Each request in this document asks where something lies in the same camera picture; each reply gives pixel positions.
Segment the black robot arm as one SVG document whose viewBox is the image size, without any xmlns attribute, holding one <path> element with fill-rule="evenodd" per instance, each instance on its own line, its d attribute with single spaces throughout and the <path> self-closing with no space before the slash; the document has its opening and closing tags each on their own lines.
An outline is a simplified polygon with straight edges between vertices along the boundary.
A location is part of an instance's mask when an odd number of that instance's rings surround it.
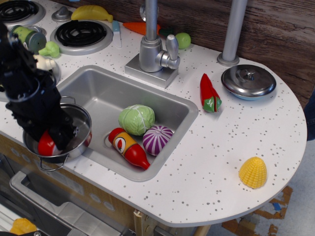
<svg viewBox="0 0 315 236">
<path fill-rule="evenodd" d="M 0 83 L 18 124 L 36 141 L 45 131 L 59 150 L 75 137 L 73 118 L 60 105 L 61 95 L 49 71 L 38 69 L 33 54 L 0 25 Z"/>
</svg>

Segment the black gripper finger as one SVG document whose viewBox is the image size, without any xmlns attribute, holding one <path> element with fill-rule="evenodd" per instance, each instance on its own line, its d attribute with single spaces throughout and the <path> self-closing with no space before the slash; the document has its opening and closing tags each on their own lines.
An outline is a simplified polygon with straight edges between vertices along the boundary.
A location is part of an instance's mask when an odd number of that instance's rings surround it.
<svg viewBox="0 0 315 236">
<path fill-rule="evenodd" d="M 48 129 L 48 133 L 58 150 L 64 150 L 78 132 L 79 128 L 74 125 L 52 126 Z"/>
<path fill-rule="evenodd" d="M 25 125 L 23 129 L 35 141 L 39 142 L 44 132 L 49 129 L 49 126 L 48 125 Z"/>
</svg>

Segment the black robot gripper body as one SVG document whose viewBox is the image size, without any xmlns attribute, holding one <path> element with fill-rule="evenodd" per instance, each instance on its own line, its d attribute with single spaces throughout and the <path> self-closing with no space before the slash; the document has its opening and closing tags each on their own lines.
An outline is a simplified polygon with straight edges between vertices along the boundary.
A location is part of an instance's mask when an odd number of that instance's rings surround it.
<svg viewBox="0 0 315 236">
<path fill-rule="evenodd" d="M 22 128 L 25 125 L 48 125 L 49 128 L 73 125 L 73 118 L 61 108 L 55 79 L 31 78 L 20 82 L 6 79 L 5 91 L 9 100 L 6 108 Z"/>
</svg>

